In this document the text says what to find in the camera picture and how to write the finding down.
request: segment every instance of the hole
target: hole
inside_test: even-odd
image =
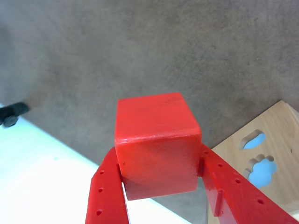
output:
[[[272,181],[272,174],[277,171],[273,156],[265,157],[263,154],[249,160],[249,167],[244,170],[244,174],[255,187],[267,186]]]
[[[258,199],[257,202],[259,202],[260,204],[263,204],[263,200],[262,199]]]
[[[265,139],[266,135],[262,131],[255,130],[241,140],[240,150],[255,148],[264,142]]]

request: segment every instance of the black object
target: black object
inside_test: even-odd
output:
[[[4,127],[14,126],[18,121],[18,116],[28,111],[29,107],[22,102],[2,107],[0,108],[0,125],[3,124]]]

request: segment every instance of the light wood surface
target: light wood surface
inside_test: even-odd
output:
[[[241,150],[242,140],[255,130],[266,134],[263,143]],[[249,160],[259,154],[273,156],[277,171],[269,185],[260,190],[291,215],[299,212],[299,113],[284,101],[263,112],[213,150],[240,174],[252,168]],[[208,224],[218,224],[208,206]]]

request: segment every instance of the gray background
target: gray background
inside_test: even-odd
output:
[[[2,0],[0,102],[100,163],[118,98],[180,91],[213,147],[279,99],[299,109],[297,0]],[[204,223],[196,192],[156,199]]]

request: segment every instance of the white table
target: white table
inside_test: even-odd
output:
[[[85,223],[97,167],[23,118],[0,127],[0,223]],[[152,199],[127,206],[131,224],[189,224]]]

